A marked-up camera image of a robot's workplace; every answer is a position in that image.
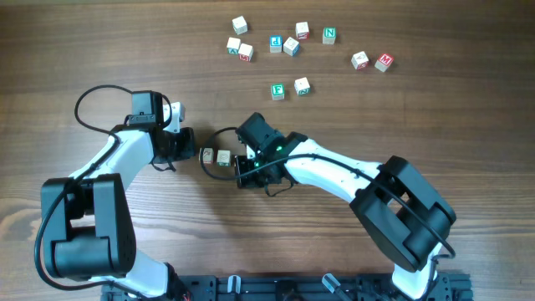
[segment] wooden block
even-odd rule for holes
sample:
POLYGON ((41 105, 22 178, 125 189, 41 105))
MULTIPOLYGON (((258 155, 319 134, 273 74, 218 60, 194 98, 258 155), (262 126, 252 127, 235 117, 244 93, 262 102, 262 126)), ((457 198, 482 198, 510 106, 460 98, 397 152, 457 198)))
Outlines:
POLYGON ((237 55, 237 52, 240 49, 242 41, 239 38, 228 38, 227 51, 228 54, 237 55))
POLYGON ((231 165, 231 152, 229 150, 218 150, 217 151, 217 164, 219 166, 230 166, 231 165))
POLYGON ((299 96, 310 93, 310 84, 308 84, 307 78, 296 79, 293 87, 299 96))
POLYGON ((283 36, 273 35, 269 37, 269 52, 272 54, 281 53, 283 51, 283 36))
POLYGON ((240 50, 238 50, 238 57, 240 58, 240 60, 244 60, 246 62, 251 62, 252 46, 243 43, 240 46, 240 50))
POLYGON ((214 162, 214 150, 211 148, 204 149, 204 153, 201 156, 201 152, 199 151, 199 160, 202 158, 202 161, 204 164, 212 164, 214 162))
POLYGON ((290 37, 284 43, 283 50, 290 56, 294 56, 299 50, 299 42, 290 37))
POLYGON ((284 99, 284 84, 272 84, 271 85, 271 98, 273 100, 284 99))
POLYGON ((308 22, 301 22, 295 24, 295 35, 298 39, 306 39, 310 35, 308 30, 308 22))
POLYGON ((353 54, 353 58, 351 58, 351 63, 353 64, 353 67, 357 70, 363 69, 368 66, 368 62, 368 56, 366 56, 364 51, 361 51, 357 54, 353 54))
POLYGON ((332 45, 336 41, 336 28, 324 28, 324 44, 332 45))
POLYGON ((233 19, 232 27, 234 28, 236 34, 242 34, 247 32, 247 22, 245 22, 245 18, 243 16, 233 19))
POLYGON ((381 72, 385 72, 394 62, 394 57, 390 54, 381 54, 377 62, 375 62, 375 67, 381 72))

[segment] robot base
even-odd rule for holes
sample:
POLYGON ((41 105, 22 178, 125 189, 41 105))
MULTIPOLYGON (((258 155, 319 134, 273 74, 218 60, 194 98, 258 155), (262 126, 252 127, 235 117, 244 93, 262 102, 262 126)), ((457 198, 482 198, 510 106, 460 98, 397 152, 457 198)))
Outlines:
MULTIPOLYGON (((215 276, 180 276, 195 301, 340 301, 318 277, 229 278, 215 276)), ((362 274, 340 277, 341 289, 354 301, 409 300, 390 284, 392 274, 362 274)), ((126 293, 110 286, 102 288, 100 301, 134 301, 126 293)), ((164 301, 166 298, 151 298, 164 301)), ((426 301, 472 301, 470 275, 438 273, 438 281, 426 301)))

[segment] letter cube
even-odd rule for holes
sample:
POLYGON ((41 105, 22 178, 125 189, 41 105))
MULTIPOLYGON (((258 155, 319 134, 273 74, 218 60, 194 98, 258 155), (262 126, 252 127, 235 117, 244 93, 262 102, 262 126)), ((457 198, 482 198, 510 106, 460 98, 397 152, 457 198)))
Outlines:
POLYGON ((310 84, 308 84, 307 78, 296 79, 293 87, 299 96, 310 93, 310 84))
POLYGON ((274 35, 269 37, 269 52, 272 54, 283 51, 283 36, 274 35))
POLYGON ((273 100, 284 99, 284 84, 272 84, 271 85, 271 98, 273 100))
POLYGON ((363 69, 368 65, 368 57, 364 53, 364 51, 361 51, 357 54, 353 54, 353 58, 351 58, 351 63, 353 64, 353 67, 357 70, 363 69))
POLYGON ((324 44, 332 45, 336 40, 336 28, 324 28, 324 44))
POLYGON ((299 42, 290 37, 284 43, 283 50, 285 53, 290 54, 290 56, 294 56, 299 50, 299 42))
POLYGON ((251 45, 247 45, 243 43, 242 46, 240 46, 240 50, 238 50, 237 53, 238 53, 238 57, 240 58, 240 60, 251 62, 251 58, 252 58, 252 46, 251 45))
POLYGON ((229 150, 219 150, 217 152, 217 164, 219 166, 230 166, 231 152, 229 150))
POLYGON ((202 160, 204 164, 211 164, 214 162, 214 150, 211 148, 204 149, 202 154, 199 154, 199 160, 202 160))
POLYGON ((240 49, 241 44, 242 44, 242 41, 239 38, 228 38, 228 43, 227 43, 228 54, 237 55, 237 52, 240 49))
POLYGON ((295 24, 295 35, 298 39, 308 38, 310 31, 308 31, 308 22, 301 22, 295 24))
POLYGON ((375 67, 381 71, 385 72, 394 62, 394 57, 390 54, 381 54, 377 62, 375 62, 375 67))
POLYGON ((236 34, 242 34, 247 32, 247 22, 245 22, 245 18, 243 16, 233 19, 232 27, 234 28, 236 34))

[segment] wooden table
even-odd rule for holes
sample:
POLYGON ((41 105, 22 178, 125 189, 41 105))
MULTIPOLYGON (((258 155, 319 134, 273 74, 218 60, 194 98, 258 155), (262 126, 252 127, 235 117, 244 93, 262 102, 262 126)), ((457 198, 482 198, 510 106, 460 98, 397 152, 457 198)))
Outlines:
MULTIPOLYGON (((198 143, 262 113, 365 161, 403 156, 453 206, 440 269, 471 274, 478 300, 535 295, 535 7, 528 2, 180 2, 0 8, 0 299, 97 300, 99 290, 59 292, 33 266, 41 185, 67 176, 106 137, 73 117, 97 84, 152 89, 186 107, 198 143), (231 20, 243 15, 251 63, 227 54, 231 20), (270 54, 268 37, 294 36, 299 54, 270 54), (322 45, 324 27, 338 29, 322 45), (355 71, 352 54, 372 64, 355 71), (386 52, 395 64, 373 67, 386 52), (307 77, 312 94, 293 81, 307 77), (270 84, 286 99, 272 101, 270 84)), ((130 96, 90 95, 81 117, 110 129, 130 96)), ((228 134, 219 147, 244 149, 228 134)), ((176 173, 147 166, 126 195, 139 248, 179 274, 337 275, 391 272, 348 205, 299 186, 276 198, 213 181, 197 158, 176 173)), ((231 174, 232 169, 214 172, 231 174)))

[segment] wire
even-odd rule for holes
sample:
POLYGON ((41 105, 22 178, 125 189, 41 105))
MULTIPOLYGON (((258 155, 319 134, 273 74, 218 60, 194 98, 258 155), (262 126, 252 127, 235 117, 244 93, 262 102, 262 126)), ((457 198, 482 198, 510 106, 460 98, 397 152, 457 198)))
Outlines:
POLYGON ((116 149, 117 147, 119 146, 120 144, 120 138, 119 136, 117 136, 115 133, 109 131, 109 130, 103 130, 103 129, 100 129, 100 128, 97 128, 97 127, 94 127, 92 125, 88 125, 86 124, 85 122, 83 122, 80 118, 79 118, 79 114, 78 114, 78 111, 79 111, 79 105, 80 103, 82 102, 82 99, 85 98, 85 96, 87 96, 87 94, 97 90, 97 89, 107 89, 107 88, 111 88, 111 89, 120 89, 120 90, 123 90, 124 92, 127 92, 127 93, 130 93, 130 94, 133 94, 132 91, 130 91, 129 89, 127 88, 123 88, 123 87, 120 87, 120 86, 117 86, 117 85, 113 85, 113 84, 103 84, 103 85, 99 85, 99 86, 96 86, 96 87, 93 87, 87 91, 85 91, 79 98, 78 100, 76 101, 76 105, 74 106, 74 118, 76 119, 76 121, 78 121, 78 123, 80 123, 83 127, 86 127, 90 130, 94 130, 94 131, 97 131, 99 133, 103 133, 103 134, 106 134, 106 135, 110 135, 114 138, 114 144, 99 158, 97 159, 95 162, 93 162, 91 164, 91 166, 84 172, 82 172, 79 176, 77 176, 76 178, 74 178, 74 180, 72 180, 58 195, 58 197, 56 197, 56 199, 53 201, 52 205, 48 208, 48 210, 46 211, 46 213, 44 214, 43 216, 43 220, 41 221, 41 225, 39 226, 39 230, 37 232, 37 237, 35 238, 35 245, 34 245, 34 248, 33 248, 33 260, 35 262, 35 268, 37 269, 37 273, 39 274, 39 277, 48 285, 50 285, 51 287, 53 288, 56 288, 56 289, 60 289, 60 290, 64 290, 64 291, 75 291, 75 290, 80 290, 80 289, 86 289, 86 288, 94 288, 94 287, 97 287, 97 286, 100 286, 100 285, 110 285, 112 287, 116 287, 118 289, 121 289, 127 293, 131 293, 131 294, 134 294, 135 296, 137 296, 138 298, 142 298, 144 300, 147 300, 147 298, 145 298, 143 295, 141 295, 139 292, 135 292, 129 288, 124 288, 122 287, 121 285, 115 283, 114 281, 98 281, 98 282, 95 282, 95 283, 87 283, 87 284, 82 284, 82 285, 75 285, 75 286, 67 286, 67 285, 63 285, 63 284, 60 284, 60 283, 56 283, 55 281, 53 281, 45 272, 44 272, 44 269, 43 269, 43 263, 41 261, 41 242, 43 241, 43 235, 44 235, 44 231, 48 225, 48 222, 50 221, 50 217, 52 217, 52 214, 54 213, 54 211, 56 210, 56 208, 58 207, 59 203, 64 199, 66 198, 67 194, 70 193, 70 191, 73 190, 73 188, 75 186, 77 186, 83 179, 85 176, 87 176, 88 174, 92 173, 93 171, 96 171, 96 169, 108 158, 108 156, 110 156, 116 149))
MULTIPOLYGON (((213 142, 213 140, 215 139, 215 137, 219 134, 221 134, 222 132, 224 131, 228 131, 228 130, 236 130, 237 128, 236 127, 227 127, 227 128, 224 128, 224 129, 221 129, 221 130, 218 130, 217 132, 215 132, 214 134, 212 134, 208 140, 206 141, 205 145, 201 148, 201 154, 204 153, 204 149, 207 148, 209 145, 211 145, 211 143, 213 142)), ((374 185, 376 186, 377 188, 379 188, 380 190, 384 191, 388 196, 390 196, 392 199, 394 199, 396 202, 398 202, 410 215, 412 215, 427 231, 429 231, 433 237, 439 242, 442 244, 442 246, 444 246, 444 248, 448 251, 449 254, 439 254, 439 255, 435 255, 433 258, 431 258, 431 268, 430 268, 430 277, 429 277, 429 281, 427 283, 427 285, 425 286, 425 291, 424 291, 424 294, 422 295, 422 297, 419 298, 419 300, 423 300, 424 298, 426 298, 426 296, 431 292, 431 286, 433 284, 433 278, 435 276, 435 271, 436 271, 436 265, 438 264, 438 258, 448 258, 448 259, 453 259, 455 258, 456 256, 456 252, 455 250, 453 249, 453 247, 448 243, 446 242, 446 240, 444 238, 442 238, 442 236, 440 234, 438 234, 438 232, 436 232, 435 229, 433 229, 428 222, 424 221, 423 219, 421 219, 421 217, 419 217, 399 196, 397 196, 396 194, 394 194, 394 192, 392 192, 390 189, 388 189, 387 187, 383 186, 382 184, 380 184, 379 182, 377 182, 374 178, 372 178, 371 176, 368 176, 366 175, 365 173, 363 173, 360 169, 357 169, 357 168, 353 168, 351 166, 348 166, 340 161, 336 161, 335 159, 332 159, 332 158, 329 158, 329 157, 326 157, 326 156, 321 156, 321 155, 316 155, 316 154, 300 154, 300 155, 293 155, 293 156, 287 156, 285 158, 281 158, 281 159, 277 159, 277 160, 274 160, 274 161, 270 161, 266 164, 264 164, 263 166, 259 166, 258 168, 252 170, 252 171, 248 171, 248 172, 244 172, 242 173, 241 175, 238 175, 238 176, 216 176, 216 175, 213 175, 212 173, 210 173, 203 160, 200 160, 200 163, 201 163, 201 168, 202 170, 211 178, 213 179, 217 179, 217 180, 222 180, 222 181, 235 181, 237 179, 241 179, 245 176, 250 176, 256 172, 259 172, 261 171, 262 169, 264 168, 268 168, 269 166, 273 166, 273 165, 276 165, 278 163, 281 163, 281 162, 286 162, 286 161, 289 161, 289 160, 294 160, 294 159, 300 159, 300 158, 312 158, 313 160, 315 159, 320 159, 320 160, 323 160, 323 161, 327 161, 329 163, 332 163, 332 164, 335 164, 337 166, 340 166, 340 167, 343 167, 344 169, 350 171, 350 172, 353 172, 354 174, 356 174, 357 176, 362 176, 364 179, 368 180, 369 183, 371 185, 374 185)))

